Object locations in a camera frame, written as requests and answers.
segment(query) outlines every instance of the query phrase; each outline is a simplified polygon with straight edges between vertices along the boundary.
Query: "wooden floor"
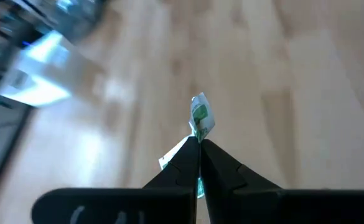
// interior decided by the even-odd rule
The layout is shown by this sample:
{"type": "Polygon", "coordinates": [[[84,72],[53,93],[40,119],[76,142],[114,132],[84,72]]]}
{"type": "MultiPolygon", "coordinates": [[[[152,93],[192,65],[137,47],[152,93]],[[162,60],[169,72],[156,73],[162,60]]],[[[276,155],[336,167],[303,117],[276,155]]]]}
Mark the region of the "wooden floor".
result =
{"type": "MultiPolygon", "coordinates": [[[[0,184],[0,224],[61,187],[142,187],[190,133],[294,188],[364,189],[364,0],[115,0],[79,44],[75,97],[36,111],[0,184]]],[[[205,200],[198,223],[208,223],[205,200]]]]}

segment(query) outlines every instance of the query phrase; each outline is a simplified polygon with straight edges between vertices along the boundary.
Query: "blurry object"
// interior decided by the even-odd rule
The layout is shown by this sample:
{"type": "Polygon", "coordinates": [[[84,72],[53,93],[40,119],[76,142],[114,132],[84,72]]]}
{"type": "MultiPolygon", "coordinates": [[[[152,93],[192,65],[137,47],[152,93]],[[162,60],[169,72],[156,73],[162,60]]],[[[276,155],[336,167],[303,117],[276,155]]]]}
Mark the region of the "blurry object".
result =
{"type": "Polygon", "coordinates": [[[0,83],[0,95],[31,106],[68,98],[85,65],[76,48],[53,30],[19,52],[0,83]]]}
{"type": "MultiPolygon", "coordinates": [[[[0,82],[15,55],[51,28],[12,0],[0,1],[0,82]]],[[[0,106],[11,108],[0,96],[0,106]]]]}
{"type": "Polygon", "coordinates": [[[16,0],[42,15],[53,29],[74,42],[94,28],[103,13],[106,0],[16,0]]]}

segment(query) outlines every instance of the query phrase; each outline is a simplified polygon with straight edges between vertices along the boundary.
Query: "green sticker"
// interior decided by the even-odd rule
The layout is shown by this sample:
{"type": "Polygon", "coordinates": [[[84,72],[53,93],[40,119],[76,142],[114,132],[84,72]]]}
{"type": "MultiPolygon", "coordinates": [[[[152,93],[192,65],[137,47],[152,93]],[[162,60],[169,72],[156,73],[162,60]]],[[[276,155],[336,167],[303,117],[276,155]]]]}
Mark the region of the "green sticker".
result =
{"type": "Polygon", "coordinates": [[[193,113],[193,119],[196,126],[200,124],[200,121],[208,116],[208,110],[205,105],[199,106],[193,113]]]}

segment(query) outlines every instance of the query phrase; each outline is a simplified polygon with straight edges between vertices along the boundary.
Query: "small paper tag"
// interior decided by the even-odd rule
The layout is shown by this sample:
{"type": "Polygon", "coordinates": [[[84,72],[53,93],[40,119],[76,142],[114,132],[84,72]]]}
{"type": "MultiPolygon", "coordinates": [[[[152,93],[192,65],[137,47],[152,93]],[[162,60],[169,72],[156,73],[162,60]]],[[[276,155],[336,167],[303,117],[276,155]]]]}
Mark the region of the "small paper tag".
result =
{"type": "Polygon", "coordinates": [[[215,126],[212,109],[204,93],[193,97],[190,108],[192,134],[201,142],[215,126]]]}

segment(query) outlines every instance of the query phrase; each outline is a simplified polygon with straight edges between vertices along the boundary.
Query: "black plastic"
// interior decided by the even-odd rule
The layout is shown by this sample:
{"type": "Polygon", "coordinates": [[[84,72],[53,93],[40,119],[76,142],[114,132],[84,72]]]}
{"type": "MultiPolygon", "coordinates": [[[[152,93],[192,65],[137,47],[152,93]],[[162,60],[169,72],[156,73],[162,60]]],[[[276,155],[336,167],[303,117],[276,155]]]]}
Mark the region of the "black plastic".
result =
{"type": "Polygon", "coordinates": [[[195,223],[197,177],[211,223],[364,223],[364,190],[284,190],[210,140],[189,138],[143,189],[63,189],[34,205],[35,224],[195,223]]]}

